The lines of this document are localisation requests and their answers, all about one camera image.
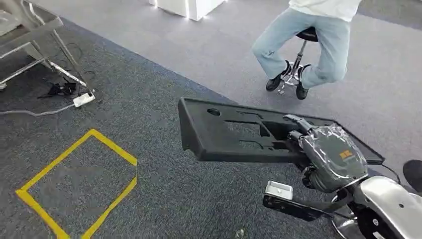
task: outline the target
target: plastic wrap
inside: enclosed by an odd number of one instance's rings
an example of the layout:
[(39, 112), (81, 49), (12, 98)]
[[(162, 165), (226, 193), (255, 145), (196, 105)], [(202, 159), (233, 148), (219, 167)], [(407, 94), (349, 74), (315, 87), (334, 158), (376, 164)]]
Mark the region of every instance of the plastic wrap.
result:
[(339, 126), (316, 127), (299, 140), (316, 168), (311, 182), (333, 192), (367, 175), (367, 162), (351, 137)]

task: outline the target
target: screw hole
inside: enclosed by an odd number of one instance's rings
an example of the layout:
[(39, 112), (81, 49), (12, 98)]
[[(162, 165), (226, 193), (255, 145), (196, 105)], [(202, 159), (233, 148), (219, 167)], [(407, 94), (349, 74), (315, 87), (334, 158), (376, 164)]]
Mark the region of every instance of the screw hole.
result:
[(208, 113), (210, 113), (213, 116), (220, 116), (221, 112), (217, 109), (211, 108), (207, 110)]

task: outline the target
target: yellow tape square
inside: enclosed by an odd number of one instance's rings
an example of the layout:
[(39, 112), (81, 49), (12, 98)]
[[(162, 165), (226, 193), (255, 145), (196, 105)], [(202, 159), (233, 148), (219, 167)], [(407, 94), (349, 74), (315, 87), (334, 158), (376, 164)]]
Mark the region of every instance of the yellow tape square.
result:
[[(107, 145), (111, 148), (114, 152), (124, 158), (127, 162), (132, 164), (133, 166), (137, 166), (137, 159), (124, 151), (120, 148), (117, 144), (113, 141), (106, 138), (100, 132), (96, 131), (95, 129), (91, 129), (88, 131), (84, 136), (82, 136), (78, 141), (76, 141), (72, 146), (66, 149), (59, 157), (57, 157), (53, 162), (47, 165), (41, 172), (35, 175), (31, 180), (29, 180), (21, 189), (16, 190), (16, 194), (20, 197), (28, 206), (30, 206), (44, 221), (45, 223), (51, 228), (51, 230), (56, 234), (57, 238), (69, 238), (69, 235), (61, 229), (59, 225), (48, 215), (48, 213), (34, 200), (34, 198), (28, 193), (28, 189), (32, 187), (35, 183), (38, 182), (45, 174), (47, 174), (54, 166), (60, 163), (63, 159), (65, 159), (73, 150), (75, 150), (79, 145), (85, 142), (90, 136), (94, 136), (103, 144)], [(108, 214), (119, 204), (124, 197), (126, 197), (130, 191), (136, 186), (137, 177), (132, 179), (129, 185), (125, 188), (125, 190), (110, 204), (110, 206), (106, 209), (105, 212), (97, 219), (97, 221), (90, 226), (90, 228), (82, 235), (83, 239), (90, 238), (95, 231), (101, 226), (104, 222)]]

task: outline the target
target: stool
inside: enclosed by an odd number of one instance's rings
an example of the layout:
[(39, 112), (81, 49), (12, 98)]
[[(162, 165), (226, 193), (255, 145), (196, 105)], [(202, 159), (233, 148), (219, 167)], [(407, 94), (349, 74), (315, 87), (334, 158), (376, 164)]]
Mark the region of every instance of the stool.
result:
[(290, 66), (292, 67), (292, 71), (286, 75), (285, 77), (283, 77), (282, 79), (282, 84), (280, 89), (278, 90), (279, 94), (284, 94), (284, 88), (286, 85), (288, 86), (296, 86), (299, 83), (299, 75), (298, 75), (298, 69), (299, 67), (302, 67), (301, 60), (303, 57), (303, 52), (305, 50), (305, 46), (306, 43), (308, 41), (313, 41), (313, 42), (318, 42), (318, 36), (316, 35), (317, 33), (315, 32), (315, 27), (310, 27), (308, 29), (305, 29), (301, 32), (299, 32), (296, 36), (300, 39), (303, 39), (303, 45), (301, 50), (298, 53), (298, 56), (296, 57), (295, 62), (290, 62)]

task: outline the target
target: white display stand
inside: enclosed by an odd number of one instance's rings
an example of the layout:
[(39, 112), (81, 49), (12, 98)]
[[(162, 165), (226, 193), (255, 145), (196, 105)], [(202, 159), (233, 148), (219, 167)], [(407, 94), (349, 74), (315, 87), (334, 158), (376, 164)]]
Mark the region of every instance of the white display stand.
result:
[(166, 11), (199, 21), (226, 0), (149, 0)]

